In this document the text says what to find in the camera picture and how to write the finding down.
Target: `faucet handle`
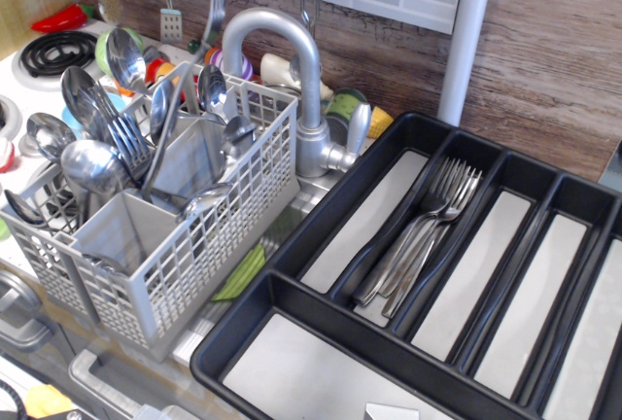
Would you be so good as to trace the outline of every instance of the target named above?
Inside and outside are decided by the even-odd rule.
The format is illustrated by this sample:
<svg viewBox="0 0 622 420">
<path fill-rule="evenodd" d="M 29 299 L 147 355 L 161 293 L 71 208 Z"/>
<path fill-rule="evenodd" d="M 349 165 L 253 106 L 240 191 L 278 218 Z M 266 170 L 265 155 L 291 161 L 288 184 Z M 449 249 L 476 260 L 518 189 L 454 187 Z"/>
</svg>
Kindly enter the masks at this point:
<svg viewBox="0 0 622 420">
<path fill-rule="evenodd" d="M 361 152 L 370 124 L 371 106 L 366 102 L 360 102 L 354 109 L 352 119 L 348 124 L 346 155 L 357 156 Z"/>
<path fill-rule="evenodd" d="M 359 158 L 365 136 L 371 123 L 371 107 L 366 102 L 360 102 L 352 113 L 348 124 L 348 139 L 346 146 L 329 143 L 323 151 L 322 167 L 347 172 Z"/>
</svg>

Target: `oven door handle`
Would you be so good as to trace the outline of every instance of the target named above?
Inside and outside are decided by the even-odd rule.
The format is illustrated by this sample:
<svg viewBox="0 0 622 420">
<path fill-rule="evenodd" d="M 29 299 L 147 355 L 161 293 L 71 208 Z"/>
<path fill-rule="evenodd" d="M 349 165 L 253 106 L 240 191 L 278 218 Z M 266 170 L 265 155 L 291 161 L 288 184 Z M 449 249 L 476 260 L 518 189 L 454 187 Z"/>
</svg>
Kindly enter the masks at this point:
<svg viewBox="0 0 622 420">
<path fill-rule="evenodd" d="M 118 416 L 131 419 L 170 418 L 171 420 L 198 420 L 177 405 L 169 405 L 159 411 L 150 405 L 141 405 L 121 391 L 102 381 L 91 369 L 97 363 L 97 355 L 82 350 L 69 364 L 69 378 L 101 405 L 113 410 Z"/>
<path fill-rule="evenodd" d="M 34 313 L 40 306 L 39 297 L 25 282 L 13 273 L 0 270 L 0 316 L 11 308 L 25 309 Z M 36 319 L 21 327 L 15 327 L 0 319 L 0 341 L 19 352 L 30 353 L 39 350 L 52 338 L 52 330 Z"/>
</svg>

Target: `dish rack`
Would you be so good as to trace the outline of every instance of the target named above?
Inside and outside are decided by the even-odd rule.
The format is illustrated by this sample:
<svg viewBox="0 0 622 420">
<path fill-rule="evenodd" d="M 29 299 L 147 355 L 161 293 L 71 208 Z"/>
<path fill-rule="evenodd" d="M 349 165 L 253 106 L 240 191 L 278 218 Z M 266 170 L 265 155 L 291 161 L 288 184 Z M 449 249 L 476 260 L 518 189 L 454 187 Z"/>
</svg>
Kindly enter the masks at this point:
<svg viewBox="0 0 622 420">
<path fill-rule="evenodd" d="M 166 78 L 176 81 L 188 63 Z M 191 69 L 196 76 L 199 66 Z M 34 228 L 10 206 L 0 211 L 49 297 L 100 325 L 122 346 L 157 361 L 169 353 L 192 316 L 215 293 L 299 190 L 295 178 L 297 99 L 274 89 L 225 76 L 227 104 L 257 125 L 258 139 L 229 161 L 221 182 L 233 189 L 197 219 L 177 224 L 166 203 L 143 200 L 135 190 L 117 194 L 83 226 L 76 200 L 59 166 L 46 168 L 21 197 L 39 210 L 53 232 Z M 196 89 L 183 82 L 186 104 Z M 149 134 L 151 101 L 137 97 L 124 110 Z M 203 123 L 179 128 L 168 145 L 155 186 L 188 195 L 201 184 L 201 160 L 209 136 Z M 99 253 L 128 266 L 127 277 L 84 258 Z"/>
</svg>

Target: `faucet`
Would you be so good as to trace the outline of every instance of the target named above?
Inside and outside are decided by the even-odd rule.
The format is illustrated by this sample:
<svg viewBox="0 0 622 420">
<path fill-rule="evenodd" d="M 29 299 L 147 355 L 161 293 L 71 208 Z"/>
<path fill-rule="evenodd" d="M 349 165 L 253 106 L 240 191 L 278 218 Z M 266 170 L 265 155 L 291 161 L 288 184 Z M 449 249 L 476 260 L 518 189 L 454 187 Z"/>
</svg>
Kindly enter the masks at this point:
<svg viewBox="0 0 622 420">
<path fill-rule="evenodd" d="M 322 117 L 320 98 L 320 53 L 313 37 L 295 19 L 258 7 L 231 19 L 223 34 L 223 66 L 230 75 L 242 75 L 242 42 L 251 31 L 269 29 L 281 34 L 295 47 L 300 58 L 301 114 L 296 125 L 296 173 L 320 177 L 329 170 L 346 172 L 359 157 L 371 120 L 369 104 L 355 109 L 348 126 L 346 146 L 330 140 L 328 123 Z"/>
</svg>

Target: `black coil burner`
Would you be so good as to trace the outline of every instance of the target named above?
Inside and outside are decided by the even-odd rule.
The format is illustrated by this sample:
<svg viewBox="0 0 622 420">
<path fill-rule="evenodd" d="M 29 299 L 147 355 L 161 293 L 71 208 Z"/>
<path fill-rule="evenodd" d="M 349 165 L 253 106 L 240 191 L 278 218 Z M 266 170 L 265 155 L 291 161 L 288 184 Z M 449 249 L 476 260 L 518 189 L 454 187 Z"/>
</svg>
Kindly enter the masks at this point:
<svg viewBox="0 0 622 420">
<path fill-rule="evenodd" d="M 55 77 L 73 65 L 84 67 L 95 58 L 97 38 L 82 31 L 46 34 L 26 46 L 19 58 L 31 77 Z"/>
</svg>

